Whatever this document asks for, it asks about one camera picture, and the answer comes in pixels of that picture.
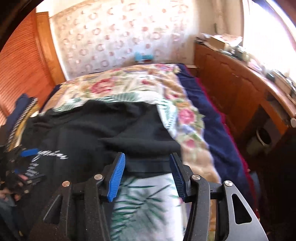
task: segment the wooden shelf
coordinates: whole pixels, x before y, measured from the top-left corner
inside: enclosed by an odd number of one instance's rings
[[[272,119],[280,134],[283,135],[289,128],[286,124],[289,115],[285,112],[279,102],[263,100],[261,106]]]
[[[286,93],[283,92],[275,83],[264,78],[262,75],[259,76],[262,82],[268,87],[268,91],[277,99],[281,106],[285,109],[287,114],[293,118],[296,117],[296,106],[290,99],[287,97]]]

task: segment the clothing pile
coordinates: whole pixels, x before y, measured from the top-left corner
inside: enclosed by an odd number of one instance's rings
[[[203,115],[188,100],[178,71],[174,64],[136,65],[60,86],[46,112],[27,121],[22,136],[23,147],[39,150],[23,157],[23,172],[46,175],[16,207],[27,230],[62,182],[84,182],[123,152],[123,180],[116,200],[106,207],[111,239],[183,238],[187,219],[170,173],[169,155],[178,153],[184,164],[208,181],[221,180],[203,139]],[[213,205],[210,231],[214,227]]]

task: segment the gold patterned fabric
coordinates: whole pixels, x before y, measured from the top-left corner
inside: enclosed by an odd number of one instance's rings
[[[24,110],[22,115],[17,120],[16,124],[13,127],[12,132],[10,133],[8,144],[7,144],[7,151],[11,151],[13,148],[16,147],[16,143],[18,142],[19,138],[22,136],[22,132],[25,129],[25,126],[27,124],[27,120],[29,117],[38,111],[39,105],[38,105],[38,99],[35,98],[34,101],[30,105],[27,106],[27,108]]]
[[[192,64],[194,2],[87,0],[52,16],[67,79],[133,65],[135,52]]]

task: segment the pink flower pattern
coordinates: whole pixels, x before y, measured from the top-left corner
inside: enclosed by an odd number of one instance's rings
[[[166,64],[155,64],[156,67],[158,67],[159,69],[161,70],[164,70],[164,71],[172,71],[173,68],[166,65]]]
[[[150,83],[149,83],[148,80],[142,80],[142,84],[143,84],[143,85],[149,85]]]
[[[189,125],[195,121],[195,114],[190,109],[182,109],[178,114],[179,121],[181,124]]]
[[[187,147],[189,147],[189,148],[191,148],[191,149],[195,148],[195,141],[192,140],[192,139],[187,140],[187,141],[185,141],[184,143],[185,143],[185,145],[186,145]]]
[[[114,86],[114,80],[112,78],[102,79],[99,82],[91,86],[91,92],[94,94],[108,93]]]

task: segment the wooden dresser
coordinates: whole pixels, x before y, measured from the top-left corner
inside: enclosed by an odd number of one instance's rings
[[[196,44],[194,64],[212,102],[226,115],[226,123],[237,141],[245,137],[244,132],[251,127],[251,121],[256,121],[253,120],[256,114],[264,115],[258,113],[260,108],[281,135],[291,127],[296,106],[277,85],[243,62]]]
[[[262,219],[275,224],[286,222],[291,206],[287,193],[293,188],[296,175],[296,128],[291,119],[296,107],[273,82],[248,68],[244,62],[213,51],[204,45],[195,45],[194,64],[198,77],[213,102],[225,114],[238,148],[251,170],[258,173],[264,201]],[[248,140],[271,119],[279,132],[279,139],[267,153],[250,157],[246,153]]]

